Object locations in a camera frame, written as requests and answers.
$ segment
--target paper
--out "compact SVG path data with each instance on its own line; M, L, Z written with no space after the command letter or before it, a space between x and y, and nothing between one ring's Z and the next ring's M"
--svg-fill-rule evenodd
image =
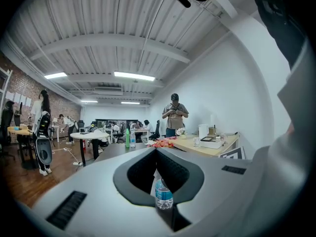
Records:
M11 101L13 101L13 95L14 95L13 93L7 91L7 92L6 92L6 95L5 95L5 98L6 98L6 99L10 99Z
M14 96L14 101L16 102L16 103L20 103L20 97L21 97L21 94L19 94L19 93L15 93L15 96Z
M21 96L21 99L20 99L20 103L22 102L23 105L25 105L25 101L26 101L26 96Z
M30 107L31 106L31 98L28 98L26 100L26 106Z

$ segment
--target cup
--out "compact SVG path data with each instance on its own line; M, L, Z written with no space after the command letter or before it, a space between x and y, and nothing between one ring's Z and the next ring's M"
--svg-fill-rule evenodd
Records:
M193 138L193 142L194 142L194 147L195 148L198 148L199 147L199 138L198 137L195 137L195 138Z

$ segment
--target brick wall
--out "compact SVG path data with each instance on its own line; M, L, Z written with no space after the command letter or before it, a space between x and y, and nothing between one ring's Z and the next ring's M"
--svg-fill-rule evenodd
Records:
M45 86L41 85L37 81L30 78L26 75L22 70L17 68L8 58L4 56L3 53L0 52L0 67L5 71L12 70L12 75L8 84L7 90L11 93L19 93L26 97L32 99L31 107L23 106L22 107L22 115L21 115L21 123L28 124L28 113L31 112L33 103L35 100L39 99L40 92L45 89ZM47 89L50 101L50 109L51 109L51 117L58 118L59 114L70 115L75 120L80 119L80 111L81 106L65 99L64 97L52 92L51 90ZM20 105L15 103L13 105L13 111L18 110ZM56 123L59 125L60 128L64 127L62 121ZM14 120L12 118L11 126L14 126ZM16 143L16 136L11 134L12 143Z

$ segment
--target white ceiling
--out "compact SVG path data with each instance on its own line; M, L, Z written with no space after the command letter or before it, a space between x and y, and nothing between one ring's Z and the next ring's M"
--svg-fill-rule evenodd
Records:
M219 28L221 35L228 31L212 16L221 15L216 3L190 1L186 9L177 0L163 0L161 7L161 0L32 0L20 8L7 31L43 74L68 74L68 79L55 82L78 98L147 104L190 63L201 40L211 37L215 42L221 37ZM249 8L249 0L229 1ZM156 80L119 80L114 71ZM122 87L123 96L97 96L92 92L97 86Z

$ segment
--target fluorescent light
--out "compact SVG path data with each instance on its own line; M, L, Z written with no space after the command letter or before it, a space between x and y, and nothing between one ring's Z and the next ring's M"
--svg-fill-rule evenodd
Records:
M139 75L139 74L125 73L125 72L118 72L118 71L115 71L114 75L116 77L126 77L126 78L134 78L134 79L141 79L141 80L148 80L148 81L155 80L154 77L149 77L149 76L144 76L144 75Z
M67 75L63 73L57 73L57 74L52 74L48 76L44 76L46 79L52 79L52 78L57 78L57 77L66 77Z
M124 105L139 105L140 103L136 103L136 102L121 102L121 104L124 104Z
M86 102L86 103L97 103L98 101L96 100L81 100L82 102Z

